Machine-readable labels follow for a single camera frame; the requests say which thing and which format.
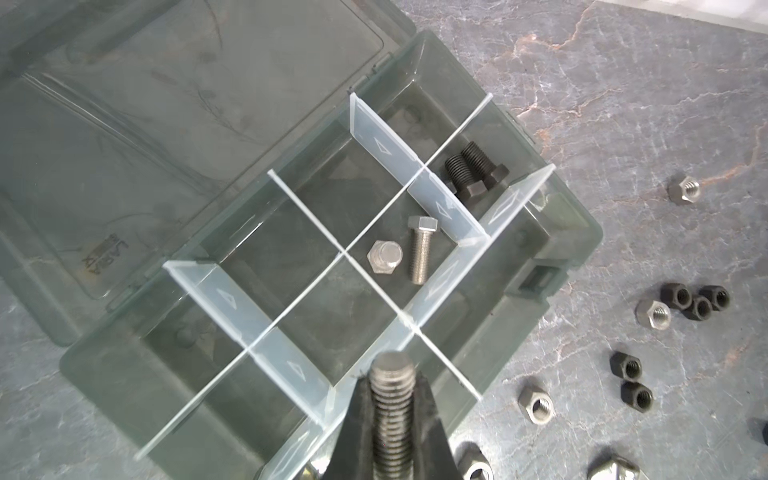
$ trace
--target stone texture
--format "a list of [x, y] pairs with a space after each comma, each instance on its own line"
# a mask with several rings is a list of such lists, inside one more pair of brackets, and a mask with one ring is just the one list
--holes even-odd
[[61, 375], [63, 353], [0, 280], [0, 478], [166, 478]]
[[[582, 0], [402, 0], [593, 213], [604, 242], [551, 299], [453, 445], [496, 478], [583, 478], [610, 451], [649, 478], [765, 478], [768, 449], [768, 37]], [[700, 179], [679, 207], [668, 180]], [[663, 332], [634, 321], [668, 281], [720, 284], [733, 305]], [[61, 350], [0, 287], [0, 477], [164, 478], [58, 374]], [[654, 410], [620, 398], [613, 350], [643, 362]], [[558, 415], [516, 399], [535, 378]]]

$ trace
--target scratched plastic lid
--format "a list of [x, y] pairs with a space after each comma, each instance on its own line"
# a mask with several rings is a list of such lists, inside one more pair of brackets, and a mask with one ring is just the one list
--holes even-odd
[[0, 18], [0, 273], [48, 335], [90, 330], [408, 41], [387, 5], [25, 2]]

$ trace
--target bolt head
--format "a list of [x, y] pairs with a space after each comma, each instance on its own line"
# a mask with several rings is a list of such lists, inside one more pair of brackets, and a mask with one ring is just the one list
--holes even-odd
[[639, 324], [654, 330], [666, 330], [672, 321], [670, 307], [656, 300], [641, 300], [634, 314]]
[[686, 176], [683, 180], [672, 182], [667, 192], [670, 200], [678, 205], [695, 204], [701, 198], [701, 185], [695, 178]]
[[473, 198], [479, 197], [480, 195], [483, 195], [487, 191], [488, 191], [488, 188], [485, 187], [485, 184], [482, 183], [482, 180], [478, 180], [473, 184], [469, 184], [466, 187], [459, 190], [458, 199], [461, 200], [462, 202], [466, 202]]
[[482, 181], [485, 184], [485, 187], [491, 190], [496, 184], [500, 184], [508, 175], [509, 169], [505, 165], [499, 164], [490, 174], [485, 175]]
[[377, 240], [368, 252], [368, 262], [374, 273], [391, 275], [402, 262], [402, 248], [397, 242]]
[[537, 386], [526, 386], [518, 404], [525, 416], [536, 425], [546, 425], [554, 417], [552, 398]]
[[413, 230], [421, 230], [424, 232], [436, 232], [438, 222], [436, 218], [432, 217], [410, 217], [408, 219], [408, 228]]

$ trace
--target bolt thread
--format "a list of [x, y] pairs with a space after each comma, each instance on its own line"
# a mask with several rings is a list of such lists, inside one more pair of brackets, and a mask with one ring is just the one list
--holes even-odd
[[456, 190], [466, 188], [477, 180], [472, 170], [469, 170], [467, 160], [462, 155], [454, 155], [445, 161], [445, 169], [451, 177], [451, 181], [456, 186]]
[[368, 377], [375, 407], [373, 458], [377, 478], [408, 478], [415, 367], [405, 353], [385, 352], [373, 361]]
[[431, 241], [432, 232], [413, 231], [411, 281], [415, 285], [424, 285], [429, 276], [429, 244]]
[[482, 177], [487, 177], [496, 168], [491, 159], [488, 158], [488, 155], [473, 141], [464, 147], [462, 155], [467, 160], [469, 166], [474, 168]]

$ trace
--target hex bolt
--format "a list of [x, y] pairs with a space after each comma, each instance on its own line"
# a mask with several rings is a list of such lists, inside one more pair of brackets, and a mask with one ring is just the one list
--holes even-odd
[[449, 157], [445, 161], [445, 169], [451, 177], [451, 182], [456, 186], [458, 199], [463, 203], [488, 191], [482, 180], [475, 178], [467, 165], [467, 160], [461, 154]]
[[402, 352], [380, 353], [368, 373], [374, 405], [373, 464], [377, 478], [408, 478], [416, 369]]
[[429, 278], [429, 246], [438, 221], [432, 217], [410, 217], [408, 227], [413, 229], [411, 281], [415, 285], [424, 285]]
[[702, 286], [699, 295], [703, 296], [712, 303], [712, 310], [720, 312], [730, 305], [730, 293], [720, 285]]
[[683, 315], [691, 320], [703, 322], [712, 316], [712, 303], [705, 296], [696, 295], [690, 306], [683, 310]]
[[641, 383], [624, 382], [621, 386], [621, 399], [624, 403], [642, 413], [647, 412], [654, 406], [654, 394]]
[[480, 174], [483, 184], [489, 190], [509, 175], [509, 169], [504, 164], [495, 165], [473, 141], [464, 147], [462, 155], [469, 166]]
[[643, 366], [636, 356], [616, 352], [611, 356], [611, 371], [620, 379], [634, 382], [643, 375]]
[[694, 301], [694, 296], [682, 283], [665, 283], [661, 286], [661, 301], [675, 310], [685, 310]]

